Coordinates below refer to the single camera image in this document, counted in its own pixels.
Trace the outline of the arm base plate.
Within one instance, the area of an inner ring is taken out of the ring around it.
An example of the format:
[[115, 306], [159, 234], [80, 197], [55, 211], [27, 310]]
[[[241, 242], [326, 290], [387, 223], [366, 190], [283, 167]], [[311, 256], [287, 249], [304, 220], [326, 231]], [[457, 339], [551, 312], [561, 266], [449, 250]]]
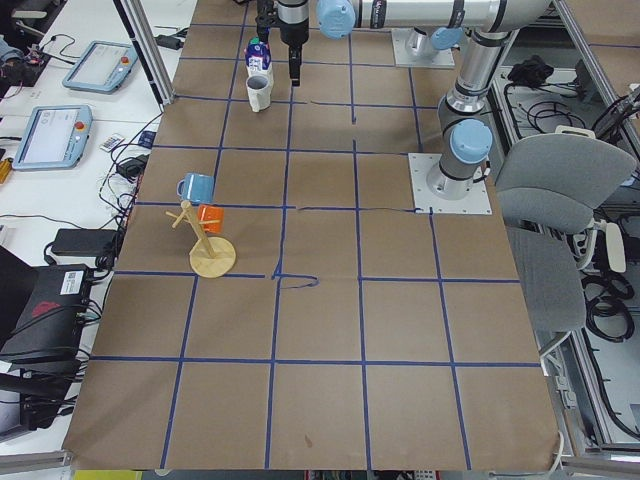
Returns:
[[440, 169], [440, 154], [410, 153], [409, 172], [414, 210], [424, 214], [491, 215], [480, 166], [466, 180], [453, 180]]
[[417, 28], [395, 28], [391, 35], [397, 66], [453, 69], [452, 49], [459, 43], [462, 29], [442, 27], [428, 32]]

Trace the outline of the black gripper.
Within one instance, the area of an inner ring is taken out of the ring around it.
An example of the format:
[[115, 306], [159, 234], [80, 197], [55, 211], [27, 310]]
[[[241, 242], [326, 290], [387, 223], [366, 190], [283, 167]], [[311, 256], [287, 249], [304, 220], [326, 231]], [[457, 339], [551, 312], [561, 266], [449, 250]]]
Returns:
[[279, 0], [277, 15], [281, 40], [288, 45], [289, 78], [292, 86], [301, 81], [302, 46], [306, 43], [306, 0]]

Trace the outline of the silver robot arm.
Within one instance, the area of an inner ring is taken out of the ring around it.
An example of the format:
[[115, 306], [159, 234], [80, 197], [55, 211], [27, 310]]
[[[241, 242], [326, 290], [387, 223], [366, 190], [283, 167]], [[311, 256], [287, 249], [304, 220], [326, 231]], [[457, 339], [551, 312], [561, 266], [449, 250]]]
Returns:
[[447, 27], [471, 28], [469, 44], [454, 86], [438, 105], [443, 153], [427, 174], [435, 195], [458, 201], [469, 193], [473, 176], [486, 160], [491, 129], [480, 119], [498, 67], [517, 32], [548, 8], [547, 1], [453, 1]]
[[[277, 1], [275, 25], [289, 49], [289, 77], [300, 85], [302, 49], [309, 39], [307, 1]], [[355, 29], [384, 27], [494, 27], [506, 12], [504, 1], [319, 1], [316, 20], [323, 35], [341, 39]]]

